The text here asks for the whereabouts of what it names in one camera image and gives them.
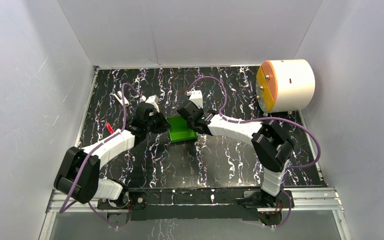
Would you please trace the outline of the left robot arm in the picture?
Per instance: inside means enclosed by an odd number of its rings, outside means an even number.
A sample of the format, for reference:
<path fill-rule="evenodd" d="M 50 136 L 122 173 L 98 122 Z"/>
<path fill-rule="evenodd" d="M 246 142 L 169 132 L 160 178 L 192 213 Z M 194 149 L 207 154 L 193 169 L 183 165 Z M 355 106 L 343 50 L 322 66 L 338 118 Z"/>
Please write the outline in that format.
<path fill-rule="evenodd" d="M 161 134 L 169 128 L 156 103 L 141 102 L 124 130 L 117 129 L 84 148 L 70 147 L 55 177 L 54 188 L 81 204 L 92 199 L 107 199 L 115 207 L 124 208 L 130 200 L 127 186 L 117 180 L 100 178 L 101 168 L 136 147 L 148 134 Z"/>

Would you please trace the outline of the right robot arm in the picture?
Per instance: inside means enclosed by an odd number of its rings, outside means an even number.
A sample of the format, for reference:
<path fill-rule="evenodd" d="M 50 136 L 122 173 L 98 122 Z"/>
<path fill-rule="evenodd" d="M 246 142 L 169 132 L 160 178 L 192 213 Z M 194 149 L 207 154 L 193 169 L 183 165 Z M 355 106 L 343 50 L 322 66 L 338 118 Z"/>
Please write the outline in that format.
<path fill-rule="evenodd" d="M 190 130 L 251 145 L 263 167 L 259 201 L 268 207 L 275 207 L 281 201 L 281 185 L 295 145 L 279 124 L 273 120 L 246 122 L 212 110 L 204 111 L 191 100 L 177 112 Z"/>

